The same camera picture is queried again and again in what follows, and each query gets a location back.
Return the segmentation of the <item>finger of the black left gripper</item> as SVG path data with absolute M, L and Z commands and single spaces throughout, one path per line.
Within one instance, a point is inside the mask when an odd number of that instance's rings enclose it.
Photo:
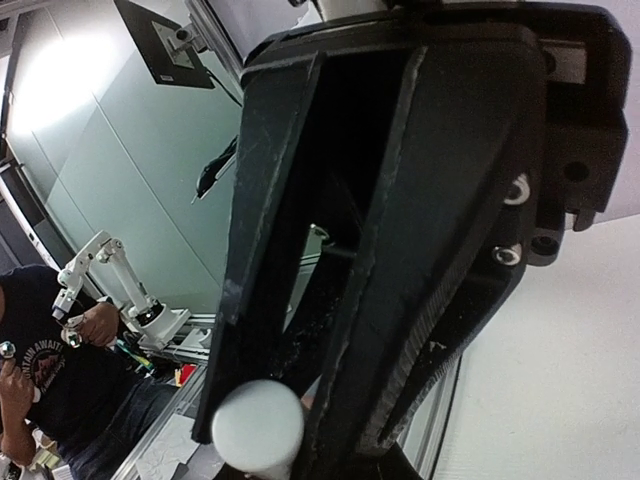
M 546 72 L 534 34 L 460 25 L 414 51 L 312 411 L 313 455 L 388 450 L 428 391 L 520 280 L 494 247 L 525 247 Z
M 309 231 L 311 143 L 322 111 L 327 56 L 280 34 L 253 54 L 242 79 L 229 248 L 193 440 L 212 441 L 225 396 L 265 373 L 283 331 Z

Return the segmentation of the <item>nail polish brush cap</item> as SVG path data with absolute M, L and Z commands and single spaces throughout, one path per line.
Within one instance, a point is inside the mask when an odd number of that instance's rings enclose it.
M 288 479 L 304 437 L 305 412 L 289 387 L 247 382 L 216 410 L 211 433 L 226 464 L 260 479 Z

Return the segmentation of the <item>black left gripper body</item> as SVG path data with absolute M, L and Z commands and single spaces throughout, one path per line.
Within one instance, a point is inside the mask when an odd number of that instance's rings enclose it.
M 544 61 L 546 96 L 539 191 L 532 194 L 527 176 L 521 175 L 506 200 L 516 207 L 534 199 L 531 237 L 525 247 L 494 247 L 491 258 L 503 266 L 518 261 L 546 266 L 558 255 L 566 214 L 573 215 L 575 229 L 583 231 L 605 209 L 623 156 L 631 49 L 613 17 L 601 8 L 550 3 L 418 4 L 350 19 L 347 26 L 354 33 L 374 34 L 387 52 L 407 56 L 437 33 L 493 23 L 520 25 L 534 34 Z M 319 217 L 329 232 L 330 248 L 349 258 L 361 240 L 373 176 L 381 169 L 369 149 L 375 143 L 386 149 L 392 123 L 379 133 L 371 114 L 359 115 L 355 122 L 364 132 L 347 139 L 363 170 L 354 180 L 336 178 L 331 203 Z

